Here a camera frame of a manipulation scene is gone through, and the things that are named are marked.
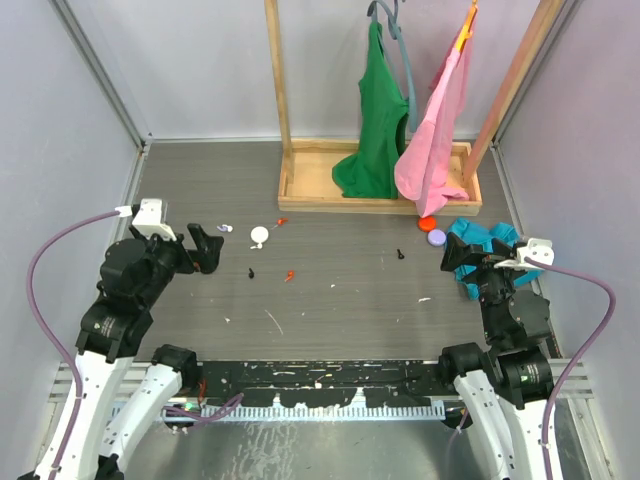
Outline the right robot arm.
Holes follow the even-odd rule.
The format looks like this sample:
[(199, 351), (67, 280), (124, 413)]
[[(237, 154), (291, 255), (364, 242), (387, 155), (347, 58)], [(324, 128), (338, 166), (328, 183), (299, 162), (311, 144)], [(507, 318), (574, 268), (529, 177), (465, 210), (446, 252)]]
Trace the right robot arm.
[(446, 237), (441, 270), (472, 267), (464, 282), (478, 288), (485, 342), (446, 347), (438, 360), (444, 390), (458, 394), (480, 442), (478, 456), (492, 479), (543, 479), (542, 416), (554, 388), (541, 349), (551, 336), (549, 302), (514, 282), (554, 262), (549, 240), (530, 238), (491, 250)]

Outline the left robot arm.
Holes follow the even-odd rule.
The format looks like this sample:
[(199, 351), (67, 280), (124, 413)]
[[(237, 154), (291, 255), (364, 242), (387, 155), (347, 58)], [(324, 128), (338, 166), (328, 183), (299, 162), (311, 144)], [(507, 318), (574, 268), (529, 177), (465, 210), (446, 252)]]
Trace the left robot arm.
[(177, 274), (212, 274), (224, 239), (191, 223), (194, 248), (184, 237), (165, 240), (139, 229), (105, 253), (99, 295), (81, 319), (76, 355), (62, 354), (72, 386), (44, 456), (29, 479), (121, 479), (139, 442), (171, 397), (188, 396), (200, 384), (195, 352), (159, 347), (143, 380), (114, 413), (122, 381), (152, 325), (151, 309)]

